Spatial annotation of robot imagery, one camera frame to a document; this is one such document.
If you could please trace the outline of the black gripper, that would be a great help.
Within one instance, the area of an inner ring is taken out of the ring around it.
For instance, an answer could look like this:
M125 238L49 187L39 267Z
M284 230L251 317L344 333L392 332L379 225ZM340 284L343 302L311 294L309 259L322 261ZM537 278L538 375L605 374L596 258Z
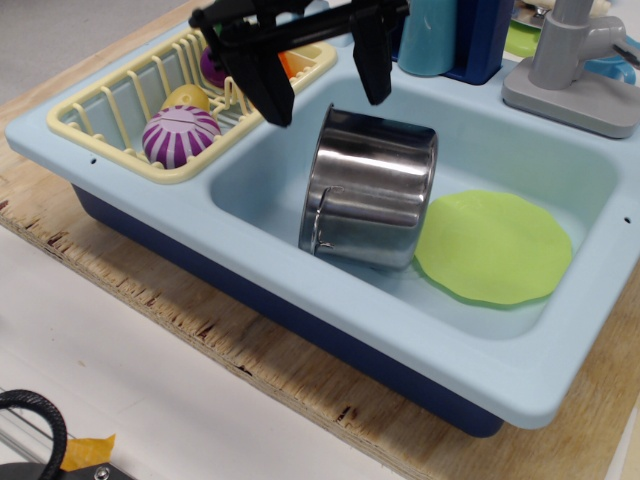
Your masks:
M188 20L264 119L287 127L294 90L279 53L345 34L371 105L391 93L390 33L409 14L407 1L349 1L309 13L309 1L215 1Z

